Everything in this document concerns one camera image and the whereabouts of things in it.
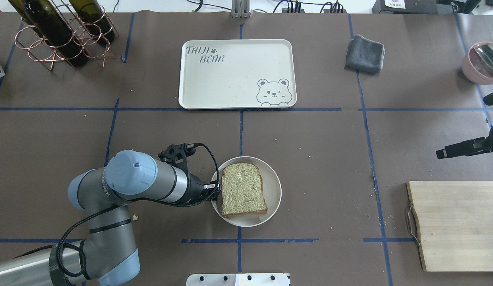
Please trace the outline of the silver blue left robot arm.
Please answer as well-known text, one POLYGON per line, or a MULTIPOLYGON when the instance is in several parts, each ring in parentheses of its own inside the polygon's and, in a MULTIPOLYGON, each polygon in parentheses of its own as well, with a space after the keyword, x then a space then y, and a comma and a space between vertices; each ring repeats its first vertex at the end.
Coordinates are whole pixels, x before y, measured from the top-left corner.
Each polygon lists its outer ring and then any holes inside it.
POLYGON ((0 286, 77 286, 94 279, 101 286, 119 286, 132 280, 140 262, 130 203, 192 207, 220 194, 220 177, 204 183, 189 171, 188 157, 197 147, 170 145, 158 159, 124 150, 107 166, 75 177, 68 197, 86 217, 56 244, 0 263, 0 286))

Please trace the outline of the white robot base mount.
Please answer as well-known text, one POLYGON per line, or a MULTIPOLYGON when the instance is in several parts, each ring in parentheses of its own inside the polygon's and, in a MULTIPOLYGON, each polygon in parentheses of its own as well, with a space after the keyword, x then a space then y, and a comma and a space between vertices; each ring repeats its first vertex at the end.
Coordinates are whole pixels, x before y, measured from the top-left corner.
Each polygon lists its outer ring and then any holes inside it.
POLYGON ((192 274, 187 286, 290 286, 288 273, 221 273, 192 274))

